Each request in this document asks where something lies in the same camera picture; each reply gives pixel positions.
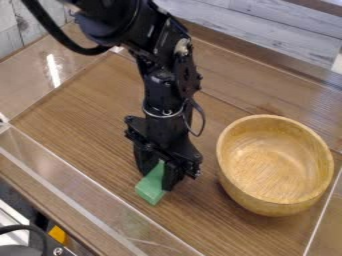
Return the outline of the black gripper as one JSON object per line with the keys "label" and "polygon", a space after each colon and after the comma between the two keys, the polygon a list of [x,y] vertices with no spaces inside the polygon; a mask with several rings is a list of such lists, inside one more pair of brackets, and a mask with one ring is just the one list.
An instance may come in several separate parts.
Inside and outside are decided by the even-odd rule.
{"label": "black gripper", "polygon": [[125,137],[133,143],[133,157],[139,172],[145,176],[159,163],[164,164],[161,188],[171,191],[183,180],[184,175],[197,176],[203,157],[189,140],[189,125],[192,124],[192,107],[173,116],[144,118],[127,116]]}

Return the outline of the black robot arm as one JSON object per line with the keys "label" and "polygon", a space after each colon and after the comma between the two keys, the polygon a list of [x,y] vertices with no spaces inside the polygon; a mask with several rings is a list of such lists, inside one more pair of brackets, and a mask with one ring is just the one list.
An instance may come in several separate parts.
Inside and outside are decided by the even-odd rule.
{"label": "black robot arm", "polygon": [[180,21],[153,0],[58,0],[76,8],[81,32],[96,43],[84,48],[65,35],[38,0],[21,0],[49,35],[70,51],[98,55],[123,46],[133,57],[144,85],[141,117],[124,118],[125,137],[133,143],[136,166],[148,175],[164,163],[161,189],[169,191],[200,174],[203,156],[189,138],[192,115],[204,113],[193,95],[201,75],[193,61],[191,35]]}

